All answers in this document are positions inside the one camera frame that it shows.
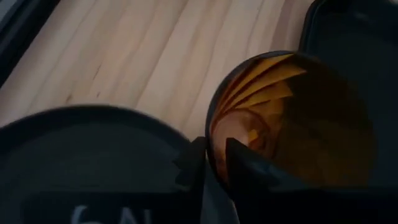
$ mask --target wooden surface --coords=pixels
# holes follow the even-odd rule
[[[246,58],[295,50],[313,0],[62,0],[0,89],[0,125],[65,105],[143,111],[189,138]]]

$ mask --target round lid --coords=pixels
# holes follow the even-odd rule
[[[55,215],[66,223],[132,219],[131,208],[109,203],[125,205],[128,194],[175,192],[173,161],[190,145],[155,119],[110,106],[35,114],[0,129],[0,142],[1,223],[35,222],[39,210],[52,213],[45,221]],[[145,220],[145,213],[138,217]]]

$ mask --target black container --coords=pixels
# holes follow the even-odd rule
[[[59,1],[0,1],[0,87]]]
[[[236,223],[206,139],[144,114],[59,108],[0,128],[0,142],[2,223]]]
[[[355,86],[377,139],[371,185],[398,186],[398,4],[390,0],[316,0],[300,51],[319,58]]]

